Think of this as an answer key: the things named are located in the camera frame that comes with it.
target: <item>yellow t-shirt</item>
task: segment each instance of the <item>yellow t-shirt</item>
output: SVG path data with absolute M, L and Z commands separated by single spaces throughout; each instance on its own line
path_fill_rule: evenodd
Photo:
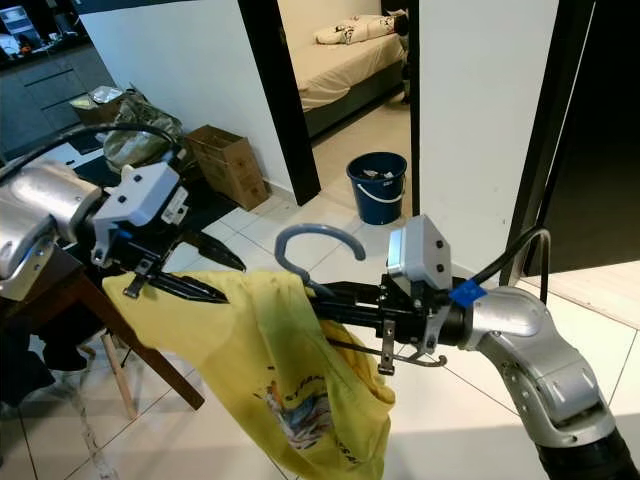
M 373 359 L 334 349 L 356 342 L 342 325 L 319 322 L 296 275 L 196 272 L 228 304 L 189 302 L 145 285 L 122 290 L 133 274 L 104 288 L 140 341 L 170 350 L 198 369 L 251 438 L 305 479 L 382 477 L 395 395 Z

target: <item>hanger hook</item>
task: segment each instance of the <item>hanger hook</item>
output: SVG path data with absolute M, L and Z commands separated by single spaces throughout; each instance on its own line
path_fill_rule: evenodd
M 360 261 L 364 260 L 367 256 L 364 251 L 364 247 L 357 238 L 355 238 L 353 235 L 348 234 L 344 230 L 318 223 L 301 223 L 299 225 L 293 225 L 291 227 L 285 228 L 278 234 L 278 237 L 276 238 L 276 248 L 274 255 L 276 257 L 276 261 L 280 264 L 280 266 L 298 275 L 302 279 L 302 283 L 313 288 L 316 294 L 333 296 L 333 292 L 331 290 L 311 280 L 311 275 L 309 275 L 309 272 L 307 272 L 304 268 L 294 265 L 289 260 L 287 260 L 285 256 L 287 250 L 287 242 L 289 242 L 289 240 L 291 240 L 296 235 L 301 235 L 303 233 L 319 233 L 321 235 L 328 235 L 330 237 L 336 238 L 342 243 L 346 243 L 349 247 L 351 247 L 356 260 Z

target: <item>black door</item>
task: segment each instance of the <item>black door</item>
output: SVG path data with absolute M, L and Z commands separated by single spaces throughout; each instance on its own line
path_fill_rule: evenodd
M 640 6 L 599 1 L 539 218 L 551 271 L 640 259 Z M 539 273 L 538 252 L 525 273 Z

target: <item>bed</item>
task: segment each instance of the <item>bed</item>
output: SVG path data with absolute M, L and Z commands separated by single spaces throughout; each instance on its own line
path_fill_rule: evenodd
M 292 54 L 309 137 L 402 84 L 396 34 L 351 45 L 308 45 Z

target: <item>doorway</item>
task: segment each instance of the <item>doorway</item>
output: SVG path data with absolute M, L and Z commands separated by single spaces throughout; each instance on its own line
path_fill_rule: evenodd
M 640 327 L 635 5 L 561 1 L 511 235 L 551 231 L 550 290 Z M 539 284 L 534 246 L 503 283 Z
M 417 1 L 239 4 L 296 202 L 322 190 L 355 209 L 347 165 L 364 153 L 388 151 L 408 164 L 403 215 L 417 212 Z M 356 22 L 356 36 L 370 34 L 371 25 L 389 31 L 350 41 L 345 20 Z

